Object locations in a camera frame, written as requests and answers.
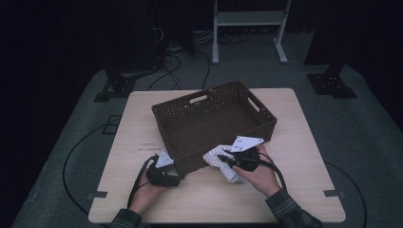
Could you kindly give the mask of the white metal stand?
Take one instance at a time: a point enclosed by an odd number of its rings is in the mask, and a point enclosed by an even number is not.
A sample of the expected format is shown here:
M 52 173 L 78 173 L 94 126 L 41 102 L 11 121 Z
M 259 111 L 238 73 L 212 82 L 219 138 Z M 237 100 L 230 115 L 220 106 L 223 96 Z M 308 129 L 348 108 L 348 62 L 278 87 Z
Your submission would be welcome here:
M 283 10 L 224 12 L 218 11 L 218 0 L 215 0 L 213 11 L 212 63 L 218 64 L 220 62 L 218 42 L 219 27 L 279 26 L 278 35 L 273 39 L 273 42 L 280 62 L 287 64 L 288 59 L 281 42 L 292 1 L 293 0 L 286 0 Z

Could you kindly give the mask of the black stand base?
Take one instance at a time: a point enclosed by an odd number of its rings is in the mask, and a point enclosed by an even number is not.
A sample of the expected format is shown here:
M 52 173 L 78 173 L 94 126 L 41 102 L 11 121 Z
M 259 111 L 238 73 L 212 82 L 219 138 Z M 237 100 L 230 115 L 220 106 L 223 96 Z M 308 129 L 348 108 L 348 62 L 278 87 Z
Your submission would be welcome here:
M 334 99 L 354 99 L 355 93 L 347 87 L 339 74 L 344 68 L 343 62 L 329 64 L 321 73 L 309 73 L 307 78 L 317 95 L 332 95 Z
M 97 93 L 94 103 L 105 103 L 110 99 L 127 98 L 133 91 L 135 80 L 131 77 L 123 76 L 113 68 L 106 68 L 106 83 L 103 89 Z

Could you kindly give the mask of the dark equipment rack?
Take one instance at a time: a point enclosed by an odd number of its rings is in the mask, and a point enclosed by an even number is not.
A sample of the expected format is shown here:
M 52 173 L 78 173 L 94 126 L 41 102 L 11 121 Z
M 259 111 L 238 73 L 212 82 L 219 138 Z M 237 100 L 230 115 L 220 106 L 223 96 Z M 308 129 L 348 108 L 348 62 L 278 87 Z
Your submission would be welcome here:
M 160 63 L 148 0 L 109 0 L 113 16 L 114 47 L 121 66 L 155 70 Z

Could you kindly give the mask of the grey tape strip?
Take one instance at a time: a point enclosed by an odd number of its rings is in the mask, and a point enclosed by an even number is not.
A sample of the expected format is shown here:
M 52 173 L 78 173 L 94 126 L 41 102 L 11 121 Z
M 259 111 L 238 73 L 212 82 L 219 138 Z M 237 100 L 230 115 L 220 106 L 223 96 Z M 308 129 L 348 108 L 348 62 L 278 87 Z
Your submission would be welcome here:
M 107 192 L 105 192 L 105 191 L 96 191 L 96 192 L 88 193 L 86 199 L 87 200 L 94 200 L 96 198 L 105 199 L 106 196 L 107 196 Z
M 337 191 L 337 190 L 335 190 L 335 189 L 333 189 L 333 190 L 324 190 L 323 193 L 324 193 L 324 195 L 325 195 L 326 198 L 329 198 L 329 197 L 339 197 L 340 199 L 343 199 L 343 198 L 346 197 L 346 195 L 345 195 L 344 192 Z

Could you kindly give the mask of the white knitted cloth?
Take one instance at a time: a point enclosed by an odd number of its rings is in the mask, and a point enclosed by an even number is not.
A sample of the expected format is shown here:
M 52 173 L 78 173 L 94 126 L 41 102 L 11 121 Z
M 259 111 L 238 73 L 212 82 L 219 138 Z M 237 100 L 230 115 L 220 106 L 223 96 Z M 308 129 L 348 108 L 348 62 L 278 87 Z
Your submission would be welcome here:
M 208 151 L 202 156 L 202 158 L 211 166 L 218 167 L 222 174 L 229 182 L 236 182 L 239 179 L 239 175 L 226 163 L 222 162 L 218 155 L 224 155 L 230 159 L 233 159 L 231 155 L 227 155 L 223 150 L 231 151 L 230 145 L 218 145 L 215 148 Z

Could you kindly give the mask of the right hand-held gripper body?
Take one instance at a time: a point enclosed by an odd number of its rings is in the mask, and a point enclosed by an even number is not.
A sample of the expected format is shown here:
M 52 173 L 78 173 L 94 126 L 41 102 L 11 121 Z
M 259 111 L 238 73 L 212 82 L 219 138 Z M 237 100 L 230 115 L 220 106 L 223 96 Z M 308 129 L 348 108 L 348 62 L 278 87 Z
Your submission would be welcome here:
M 245 171 L 255 171 L 259 166 L 259 151 L 256 146 L 262 143 L 263 138 L 237 136 L 230 149 L 236 165 Z

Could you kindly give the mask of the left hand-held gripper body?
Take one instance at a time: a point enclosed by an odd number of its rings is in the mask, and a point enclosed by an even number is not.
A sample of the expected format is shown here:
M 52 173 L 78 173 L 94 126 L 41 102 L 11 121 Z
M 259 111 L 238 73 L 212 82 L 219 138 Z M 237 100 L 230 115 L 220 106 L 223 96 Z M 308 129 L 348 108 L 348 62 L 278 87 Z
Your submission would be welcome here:
M 174 160 L 170 158 L 165 150 L 151 158 L 152 164 L 146 171 L 146 177 L 152 185 L 161 187 L 178 187 L 180 177 L 166 173 L 166 170 L 174 165 Z

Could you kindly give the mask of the brown wicker basket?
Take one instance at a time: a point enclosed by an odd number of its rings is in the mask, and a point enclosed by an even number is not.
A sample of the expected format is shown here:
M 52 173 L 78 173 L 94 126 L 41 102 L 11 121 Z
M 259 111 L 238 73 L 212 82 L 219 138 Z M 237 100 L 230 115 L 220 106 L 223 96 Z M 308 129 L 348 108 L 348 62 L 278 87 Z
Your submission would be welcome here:
M 237 136 L 270 141 L 277 123 L 239 81 L 154 104 L 152 112 L 176 171 L 185 175 L 204 168 L 204 154 Z

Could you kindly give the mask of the person's right hand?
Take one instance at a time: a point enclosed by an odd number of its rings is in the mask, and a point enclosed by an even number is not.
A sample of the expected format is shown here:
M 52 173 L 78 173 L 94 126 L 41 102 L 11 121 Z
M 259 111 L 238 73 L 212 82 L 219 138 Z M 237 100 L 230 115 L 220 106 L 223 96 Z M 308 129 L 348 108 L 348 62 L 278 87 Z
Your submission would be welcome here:
M 233 170 L 248 180 L 257 191 L 261 192 L 267 198 L 270 198 L 280 189 L 275 171 L 270 167 L 260 164 L 253 172 L 243 170 L 233 166 Z

